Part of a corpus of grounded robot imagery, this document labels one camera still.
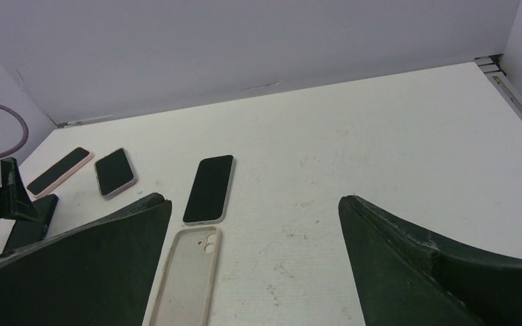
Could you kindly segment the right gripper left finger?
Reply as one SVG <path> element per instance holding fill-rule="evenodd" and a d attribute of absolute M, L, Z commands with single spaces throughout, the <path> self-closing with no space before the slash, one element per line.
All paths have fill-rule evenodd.
<path fill-rule="evenodd" d="M 149 194 L 0 255 L 0 325 L 140 325 L 173 205 Z"/>

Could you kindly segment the black smartphone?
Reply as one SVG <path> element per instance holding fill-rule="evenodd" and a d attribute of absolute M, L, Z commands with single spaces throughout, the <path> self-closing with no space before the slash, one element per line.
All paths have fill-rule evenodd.
<path fill-rule="evenodd" d="M 219 223 L 226 214 L 234 156 L 216 156 L 200 161 L 183 216 L 186 225 Z"/>

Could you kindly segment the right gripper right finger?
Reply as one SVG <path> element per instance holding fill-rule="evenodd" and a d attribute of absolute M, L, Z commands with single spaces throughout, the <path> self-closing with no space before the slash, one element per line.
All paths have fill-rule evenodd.
<path fill-rule="evenodd" d="M 359 197 L 338 204 L 367 325 L 522 325 L 522 259 L 401 219 Z"/>

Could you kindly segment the beige phone case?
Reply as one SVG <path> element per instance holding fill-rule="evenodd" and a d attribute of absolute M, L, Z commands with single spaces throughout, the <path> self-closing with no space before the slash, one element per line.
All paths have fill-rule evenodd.
<path fill-rule="evenodd" d="M 206 325 L 222 235 L 214 226 L 182 230 L 164 265 L 150 325 Z"/>

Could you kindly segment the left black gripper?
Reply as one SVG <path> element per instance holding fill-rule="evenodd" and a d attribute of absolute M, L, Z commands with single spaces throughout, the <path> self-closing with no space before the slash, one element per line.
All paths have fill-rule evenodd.
<path fill-rule="evenodd" d="M 0 219 L 40 221 L 37 208 L 29 198 L 15 158 L 0 161 Z"/>

